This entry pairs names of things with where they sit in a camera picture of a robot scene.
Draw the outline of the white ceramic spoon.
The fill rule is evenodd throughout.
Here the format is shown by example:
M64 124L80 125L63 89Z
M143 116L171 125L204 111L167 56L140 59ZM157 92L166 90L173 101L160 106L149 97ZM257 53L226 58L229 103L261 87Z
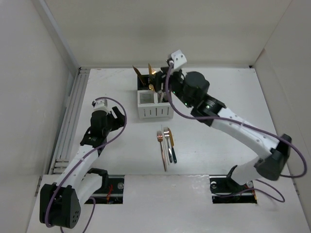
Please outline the white ceramic spoon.
M158 95L159 95L159 100L158 100L158 102L159 102L159 103L162 103L162 102L163 102L163 98L164 98L164 93L163 93L163 91L160 91L160 92L158 93Z

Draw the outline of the rose gold knife green handle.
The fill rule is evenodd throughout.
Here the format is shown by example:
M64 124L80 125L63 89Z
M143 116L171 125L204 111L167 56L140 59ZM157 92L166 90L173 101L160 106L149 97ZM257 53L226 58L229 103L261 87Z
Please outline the rose gold knife green handle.
M151 78L154 78L156 73L157 73L157 71L155 69L153 69L150 64L148 64L148 72L149 72L149 76Z

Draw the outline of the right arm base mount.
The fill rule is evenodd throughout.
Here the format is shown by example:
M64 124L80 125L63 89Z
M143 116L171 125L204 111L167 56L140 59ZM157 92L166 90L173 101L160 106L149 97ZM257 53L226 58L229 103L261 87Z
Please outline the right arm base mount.
M225 175L210 175L210 191L213 204L257 204L256 193L252 181L239 185Z

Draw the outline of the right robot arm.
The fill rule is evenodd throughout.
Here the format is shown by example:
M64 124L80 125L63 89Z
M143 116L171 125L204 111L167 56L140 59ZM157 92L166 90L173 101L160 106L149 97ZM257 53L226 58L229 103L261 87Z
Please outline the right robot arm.
M233 113L226 105L209 95L209 81L202 73L191 71L173 72L169 78L169 90L187 107L192 108L191 115L196 120L222 131L248 146L257 154L257 158L243 165L235 165L229 171L226 188L237 191L242 185L260 177L276 181L290 156L287 134L274 138L248 128L249 122Z

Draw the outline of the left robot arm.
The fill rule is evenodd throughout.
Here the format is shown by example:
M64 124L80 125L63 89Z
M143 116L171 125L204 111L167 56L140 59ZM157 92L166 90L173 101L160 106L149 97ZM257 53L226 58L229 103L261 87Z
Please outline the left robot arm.
M109 110L105 104L95 105L90 126L86 130L78 151L62 174L40 190L39 221L47 227L58 226L72 229L76 226L81 206L92 194L108 189L107 171L92 168L105 146L109 133L124 130L126 113L118 107Z

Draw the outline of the rose gold fork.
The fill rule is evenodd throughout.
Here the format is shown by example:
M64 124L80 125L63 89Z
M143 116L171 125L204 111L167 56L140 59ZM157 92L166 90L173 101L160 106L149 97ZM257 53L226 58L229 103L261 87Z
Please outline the rose gold fork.
M163 146L162 146L163 135L162 135L161 131L157 131L156 135L157 135L157 141L160 143L160 150L161 150L161 156L162 156L162 162L163 162L163 166L164 166L164 171L167 172L166 158L165 158L164 149L163 149Z

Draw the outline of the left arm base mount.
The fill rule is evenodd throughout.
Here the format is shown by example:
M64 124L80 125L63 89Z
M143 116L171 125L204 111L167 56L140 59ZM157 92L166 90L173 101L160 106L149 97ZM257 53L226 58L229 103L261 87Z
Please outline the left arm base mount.
M123 175L107 175L104 185L91 195L96 204L123 204L124 178Z

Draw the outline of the rose gold spoon green handle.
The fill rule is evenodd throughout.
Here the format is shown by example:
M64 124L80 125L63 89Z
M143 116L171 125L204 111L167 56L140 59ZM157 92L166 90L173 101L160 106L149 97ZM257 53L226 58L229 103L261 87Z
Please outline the rose gold spoon green handle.
M155 91L155 88L154 88L154 86L153 86L152 84L149 85L149 89L152 90L152 91L154 91L154 92L156 92L156 91Z

